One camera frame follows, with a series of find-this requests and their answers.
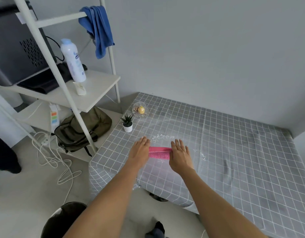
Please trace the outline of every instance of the white pot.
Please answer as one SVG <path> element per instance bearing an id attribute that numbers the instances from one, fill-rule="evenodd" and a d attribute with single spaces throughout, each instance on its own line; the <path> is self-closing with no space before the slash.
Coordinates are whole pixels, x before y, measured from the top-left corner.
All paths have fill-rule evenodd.
<path id="1" fill-rule="evenodd" d="M 124 130 L 125 130 L 126 133 L 129 133 L 129 132 L 132 131 L 132 125 L 133 124 L 131 124 L 131 126 L 129 126 L 129 127 L 125 127 L 124 124 L 123 124 Z"/>

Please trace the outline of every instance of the white grid pattern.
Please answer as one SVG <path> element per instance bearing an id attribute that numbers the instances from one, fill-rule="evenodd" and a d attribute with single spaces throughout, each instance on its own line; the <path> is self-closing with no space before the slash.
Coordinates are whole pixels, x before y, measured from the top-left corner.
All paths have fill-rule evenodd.
<path id="1" fill-rule="evenodd" d="M 181 138 L 200 177 L 258 228 L 305 237 L 305 167 L 287 130 L 144 93 L 133 104 L 138 101 L 147 104 L 148 116 L 135 118 L 131 133 L 120 122 L 90 163 L 94 195 L 121 169 L 139 137 L 162 147 Z M 149 159 L 138 183 L 197 213 L 166 160 Z"/>

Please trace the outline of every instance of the trash bin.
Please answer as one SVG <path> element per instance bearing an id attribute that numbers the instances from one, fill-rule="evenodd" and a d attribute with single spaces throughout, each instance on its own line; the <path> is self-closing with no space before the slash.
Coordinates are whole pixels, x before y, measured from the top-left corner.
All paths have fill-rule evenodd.
<path id="1" fill-rule="evenodd" d="M 41 238 L 62 238 L 86 208 L 86 204 L 76 201 L 62 205 L 44 225 Z"/>

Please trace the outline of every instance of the pink cloth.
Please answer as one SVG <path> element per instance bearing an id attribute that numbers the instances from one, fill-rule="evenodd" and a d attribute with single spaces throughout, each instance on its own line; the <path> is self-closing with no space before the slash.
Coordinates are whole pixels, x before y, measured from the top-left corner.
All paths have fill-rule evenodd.
<path id="1" fill-rule="evenodd" d="M 170 159 L 172 148 L 167 147 L 149 147 L 149 157 L 154 159 Z"/>

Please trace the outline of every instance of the black cable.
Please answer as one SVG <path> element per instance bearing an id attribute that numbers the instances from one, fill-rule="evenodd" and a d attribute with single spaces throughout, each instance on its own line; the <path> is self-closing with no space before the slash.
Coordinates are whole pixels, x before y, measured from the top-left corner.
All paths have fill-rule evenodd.
<path id="1" fill-rule="evenodd" d="M 52 41 L 54 41 L 57 45 L 58 45 L 58 47 L 60 48 L 60 50 L 61 50 L 61 47 L 60 47 L 60 45 L 53 39 L 53 38 L 51 38 L 51 37 L 49 37 L 49 36 L 45 36 L 46 38 L 49 38 L 49 39 L 51 39 Z M 62 56 L 63 56 L 63 59 L 60 59 L 59 57 L 57 57 L 57 56 L 55 56 L 57 59 L 59 59 L 60 61 L 64 61 L 64 55 L 63 55 L 63 53 L 62 53 Z"/>

